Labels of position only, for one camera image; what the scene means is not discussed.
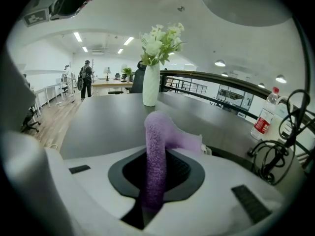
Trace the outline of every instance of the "water bottle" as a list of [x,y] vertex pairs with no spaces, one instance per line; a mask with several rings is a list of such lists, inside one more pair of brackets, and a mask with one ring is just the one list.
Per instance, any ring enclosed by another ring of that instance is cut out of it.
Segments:
[[272,93],[267,97],[266,102],[260,112],[260,115],[252,128],[251,135],[259,140],[266,133],[272,117],[276,110],[276,102],[278,100],[279,89],[277,87],[272,88]]

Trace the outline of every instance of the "black frame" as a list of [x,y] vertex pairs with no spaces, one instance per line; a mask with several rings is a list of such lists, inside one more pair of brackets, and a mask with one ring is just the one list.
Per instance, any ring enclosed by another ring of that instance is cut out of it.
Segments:
[[[2,34],[0,36],[2,46],[5,45],[8,33],[28,1],[29,0],[14,0],[14,6],[10,6],[10,9],[4,8],[2,10],[2,18],[5,18],[5,23],[2,25]],[[312,35],[314,31],[314,21],[313,18],[310,17],[313,13],[314,0],[282,1],[299,18],[306,35],[310,39],[311,46],[313,47],[313,50],[315,50],[315,38]],[[3,4],[12,4],[12,0],[2,0],[2,2]],[[32,232],[33,234],[38,235],[50,235],[51,232],[48,232],[44,228],[44,224],[40,221],[40,218],[25,206],[21,197],[14,191],[4,174],[2,164],[0,167],[0,176],[3,189],[2,198],[5,200],[4,206],[2,207],[2,212],[5,214],[2,230],[10,230],[12,234]],[[302,235],[309,233],[311,230],[310,226],[313,223],[312,212],[315,196],[314,182],[315,172],[313,168],[308,180],[286,213],[282,215],[272,228],[266,228],[262,233],[274,235],[275,233],[280,232],[283,235],[285,233],[292,233],[292,230],[294,229],[298,230],[299,234]]]

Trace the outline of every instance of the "purple plush toy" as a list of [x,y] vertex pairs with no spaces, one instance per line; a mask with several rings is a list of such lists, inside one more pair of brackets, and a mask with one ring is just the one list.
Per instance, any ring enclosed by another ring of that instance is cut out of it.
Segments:
[[142,206],[159,210],[163,206],[166,184],[165,148],[184,148],[201,154],[202,137],[180,130],[162,112],[150,113],[145,122],[147,142],[147,175]]

